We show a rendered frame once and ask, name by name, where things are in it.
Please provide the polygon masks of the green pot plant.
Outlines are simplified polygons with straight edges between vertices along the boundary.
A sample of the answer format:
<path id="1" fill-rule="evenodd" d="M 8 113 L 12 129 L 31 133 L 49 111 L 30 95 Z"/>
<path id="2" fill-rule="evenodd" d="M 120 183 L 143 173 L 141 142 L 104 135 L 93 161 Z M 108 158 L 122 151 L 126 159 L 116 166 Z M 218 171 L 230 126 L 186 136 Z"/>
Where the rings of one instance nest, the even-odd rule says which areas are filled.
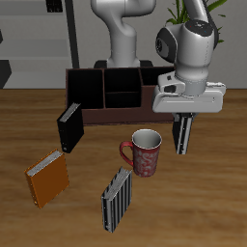
<path id="1" fill-rule="evenodd" d="M 208 1 L 209 0 L 205 0 L 206 9 L 209 13 L 227 2 L 227 0 L 214 0 L 212 3 L 208 4 L 207 3 Z M 168 9 L 168 11 L 170 12 L 170 14 L 173 17 L 167 19 L 165 24 L 172 23 L 173 25 L 175 25 L 175 24 L 185 23 L 186 21 L 188 21 L 190 19 L 190 17 L 189 17 L 187 10 L 186 10 L 184 0 L 176 0 L 174 5 L 176 6 L 177 13 L 174 14 L 171 9 Z M 219 31 L 221 30 L 221 28 L 217 28 L 215 26 L 215 23 L 213 22 L 213 20 L 211 20 L 210 22 L 214 28 L 214 35 L 215 35 L 214 45 L 217 45 L 218 43 L 223 42 L 223 40 L 219 39 L 219 35 L 220 35 Z"/>

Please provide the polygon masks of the orange book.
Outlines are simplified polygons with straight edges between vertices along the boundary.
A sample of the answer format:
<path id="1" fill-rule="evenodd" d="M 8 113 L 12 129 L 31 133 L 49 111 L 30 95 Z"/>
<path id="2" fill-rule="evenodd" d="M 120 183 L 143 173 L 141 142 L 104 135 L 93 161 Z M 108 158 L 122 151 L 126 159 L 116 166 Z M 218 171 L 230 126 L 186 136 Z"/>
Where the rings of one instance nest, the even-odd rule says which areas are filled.
<path id="1" fill-rule="evenodd" d="M 57 149 L 24 171 L 35 206 L 43 208 L 69 186 L 65 156 Z"/>

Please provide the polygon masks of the black box on shelf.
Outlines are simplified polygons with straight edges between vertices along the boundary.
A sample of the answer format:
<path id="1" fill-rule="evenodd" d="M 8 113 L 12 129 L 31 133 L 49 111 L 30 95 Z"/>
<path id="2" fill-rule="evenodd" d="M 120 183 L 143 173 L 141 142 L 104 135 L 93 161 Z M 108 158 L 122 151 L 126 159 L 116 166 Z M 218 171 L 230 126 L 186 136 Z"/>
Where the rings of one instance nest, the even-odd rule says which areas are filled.
<path id="1" fill-rule="evenodd" d="M 45 4 L 49 13 L 61 13 L 63 11 L 62 0 L 45 0 Z"/>

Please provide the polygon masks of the red white patterned mug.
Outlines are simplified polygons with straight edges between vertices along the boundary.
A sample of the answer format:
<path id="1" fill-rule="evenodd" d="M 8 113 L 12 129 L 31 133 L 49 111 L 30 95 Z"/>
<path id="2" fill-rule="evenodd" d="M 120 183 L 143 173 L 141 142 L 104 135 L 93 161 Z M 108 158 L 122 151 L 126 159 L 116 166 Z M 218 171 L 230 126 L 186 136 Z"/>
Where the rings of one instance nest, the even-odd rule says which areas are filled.
<path id="1" fill-rule="evenodd" d="M 152 129 L 139 129 L 132 134 L 130 142 L 121 142 L 120 155 L 125 162 L 133 167 L 134 173 L 141 178 L 154 175 L 162 138 Z M 130 147 L 133 158 L 124 154 L 124 148 Z"/>

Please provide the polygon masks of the black block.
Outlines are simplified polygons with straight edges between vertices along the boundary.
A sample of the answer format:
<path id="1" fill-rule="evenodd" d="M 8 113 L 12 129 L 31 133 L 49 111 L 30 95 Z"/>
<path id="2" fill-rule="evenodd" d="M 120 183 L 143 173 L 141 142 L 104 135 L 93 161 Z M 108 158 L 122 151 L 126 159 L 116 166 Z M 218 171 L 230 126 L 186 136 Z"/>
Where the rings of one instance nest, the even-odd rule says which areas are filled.
<path id="1" fill-rule="evenodd" d="M 12 74 L 10 62 L 0 60 L 0 89 L 3 89 Z"/>

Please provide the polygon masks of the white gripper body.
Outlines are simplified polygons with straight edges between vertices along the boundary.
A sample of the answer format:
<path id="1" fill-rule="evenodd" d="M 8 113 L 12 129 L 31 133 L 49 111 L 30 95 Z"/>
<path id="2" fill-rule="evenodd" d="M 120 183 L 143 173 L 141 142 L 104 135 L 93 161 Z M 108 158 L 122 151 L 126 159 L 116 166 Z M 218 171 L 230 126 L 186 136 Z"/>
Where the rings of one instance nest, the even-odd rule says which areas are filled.
<path id="1" fill-rule="evenodd" d="M 221 83 L 206 83 L 205 91 L 196 97 L 162 93 L 159 87 L 152 94 L 152 111 L 155 113 L 217 113 L 222 110 L 226 86 Z"/>

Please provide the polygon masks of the dark brown desk caddy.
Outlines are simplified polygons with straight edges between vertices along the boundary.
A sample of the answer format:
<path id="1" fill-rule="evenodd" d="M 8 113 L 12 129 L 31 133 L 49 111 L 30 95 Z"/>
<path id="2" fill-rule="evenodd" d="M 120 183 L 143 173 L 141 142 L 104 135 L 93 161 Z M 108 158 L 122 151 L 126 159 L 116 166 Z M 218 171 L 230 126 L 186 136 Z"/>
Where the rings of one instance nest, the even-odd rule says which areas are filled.
<path id="1" fill-rule="evenodd" d="M 160 74 L 173 67 L 68 69 L 66 107 L 80 103 L 84 125 L 170 123 L 171 113 L 154 113 L 152 93 Z"/>

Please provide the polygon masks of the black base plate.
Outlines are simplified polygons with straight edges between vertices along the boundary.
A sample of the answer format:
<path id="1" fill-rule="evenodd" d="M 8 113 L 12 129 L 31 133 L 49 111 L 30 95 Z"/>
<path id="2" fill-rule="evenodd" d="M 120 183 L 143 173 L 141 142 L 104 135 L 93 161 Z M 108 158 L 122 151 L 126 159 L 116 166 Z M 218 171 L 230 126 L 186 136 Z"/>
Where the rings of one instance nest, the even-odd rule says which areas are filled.
<path id="1" fill-rule="evenodd" d="M 152 67 L 152 62 L 149 60 L 141 60 L 140 67 Z M 107 68 L 107 61 L 106 60 L 98 60 L 95 62 L 94 65 L 95 69 L 106 69 Z"/>

